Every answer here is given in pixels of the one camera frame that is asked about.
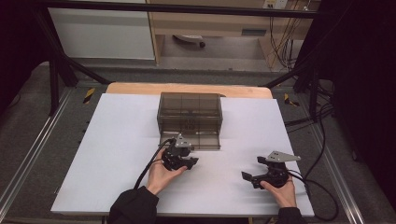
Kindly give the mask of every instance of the floor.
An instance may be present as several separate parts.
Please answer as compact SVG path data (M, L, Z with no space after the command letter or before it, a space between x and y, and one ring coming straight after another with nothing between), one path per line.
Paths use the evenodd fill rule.
M265 65L265 58L258 50L254 38L205 37L206 47L181 42L167 36L163 49L162 63L153 62L97 62L85 61L92 70L103 77L117 81L135 82L176 82L223 85L257 86L264 84L286 72L274 72ZM49 117L50 83L49 69L39 66L22 88L10 108L0 117L0 220L2 223L101 223L100 217L65 217L52 214L50 207L56 197L56 189L62 185L68 167L78 150L79 141L106 86L89 77L78 74L80 82L76 88L62 88L68 96L59 118ZM285 121L305 118L308 94L295 93L293 78L273 88ZM332 89L332 84L322 80L323 88ZM88 104L83 99L89 88L95 93ZM290 102L285 103L285 93ZM320 97L320 105L327 103ZM37 142L43 135L46 122L56 121L49 129L45 141ZM375 183L370 171L362 162L352 160L351 150L343 135L337 117L323 120L328 152L311 174L311 178L321 183L332 195L340 211L331 223L396 223L396 215L386 197ZM318 155L322 132L317 124L288 127L290 142L295 154L304 158L299 162L302 173L306 173ZM34 154L33 146L38 146ZM30 163L25 159L31 155ZM342 180L356 204L361 220L351 220L345 195L340 192L337 179L334 179L334 161ZM14 178L24 169L25 176ZM312 188L312 201L316 214L330 217L334 214L332 199L321 189ZM255 224L266 223L269 217L254 218ZM309 223L321 223L315 217L307 218Z

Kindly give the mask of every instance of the hand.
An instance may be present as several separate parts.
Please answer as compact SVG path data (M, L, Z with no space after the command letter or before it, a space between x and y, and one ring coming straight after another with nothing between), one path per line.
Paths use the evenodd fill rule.
M293 180L291 179L291 175L289 176L289 179L286 182L286 184L279 189L272 186L270 183L266 181L262 181L260 182L260 184L262 185L263 188L267 189L274 195L279 207L281 208L297 207L295 188L294 188Z
M160 193L161 190L165 189L173 179L183 174L183 172L187 170L187 166L183 166L178 170L168 171L163 166L163 161L161 160L163 152L164 149L161 149L157 155L157 158L155 158L155 162L149 167L148 172L147 189L155 195Z

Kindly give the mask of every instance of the person's left hand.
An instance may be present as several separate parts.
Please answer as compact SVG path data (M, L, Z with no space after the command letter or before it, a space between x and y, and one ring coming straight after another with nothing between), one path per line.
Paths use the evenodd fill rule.
M161 190L165 189L173 179L187 170L187 166L183 166L178 170L168 171L163 166L163 161L161 160L164 151L165 149L160 150L155 158L155 162L149 167L147 189L154 195L160 193Z

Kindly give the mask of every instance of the gray carpet floor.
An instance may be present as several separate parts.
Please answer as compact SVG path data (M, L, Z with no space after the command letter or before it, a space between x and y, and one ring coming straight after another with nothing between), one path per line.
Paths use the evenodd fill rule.
M108 67L93 68L92 70L103 77L117 81L238 84L247 86L264 84L279 76L279 74L264 73L254 69L237 71L238 69L233 68L232 71L226 67L228 67L228 64L217 71L207 69L187 70L185 68L169 69L164 67ZM81 79L80 84L72 89L70 100L62 116L44 145L14 203L9 208L4 223L11 221L16 221L17 223L54 223L55 221L63 221L64 223L101 222L100 217L66 217L52 214L50 211L56 197L54 191L62 185L101 93L106 91L106 86L98 85L82 74L78 74L78 76ZM290 87L292 83L293 80L288 80L280 87L273 89L274 98L278 100L279 108L285 121L306 117L302 106L284 103L285 93L294 102L299 102L301 99L308 97L307 93L296 94L293 92ZM82 102L89 87L95 87L95 93L86 105ZM0 117L0 166L2 168L0 173L0 192L6 190L7 184L18 170L24 156L48 118L48 113L50 112L50 84L47 66L37 67L32 77L21 90L20 96L21 99L18 102L16 100L16 104ZM321 98L319 101L321 104L326 103ZM353 194L365 223L396 223L395 211L375 183L367 166L362 162L352 160L350 148L337 117L327 117L323 120L323 123L327 144L342 171L342 175ZM290 127L288 131L293 131L296 128L298 126ZM304 174L318 155L318 145L314 132L311 126L307 126L298 131L290 132L289 138L294 153L303 158L299 162L299 167ZM349 223L344 207L337 197L329 171L323 161L318 163L310 177L322 184L337 198L340 212L332 223ZM311 203L315 213L322 217L329 217L334 212L332 200L321 189L312 187ZM254 223L265 223L267 218L255 218ZM307 220L310 223L323 222L314 217L309 217Z

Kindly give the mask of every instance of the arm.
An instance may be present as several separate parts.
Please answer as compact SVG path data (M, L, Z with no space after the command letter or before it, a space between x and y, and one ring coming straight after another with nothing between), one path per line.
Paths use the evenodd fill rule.
M278 222L277 224L305 224L300 209L297 208L295 188L291 176L282 188L275 188L270 183L262 181L260 183L263 188L270 191L277 204L279 204Z
M124 191L114 202L107 221L109 224L155 223L159 201L156 195L187 170L185 166L176 171L166 170L161 161L162 155L163 149L149 168L147 187Z

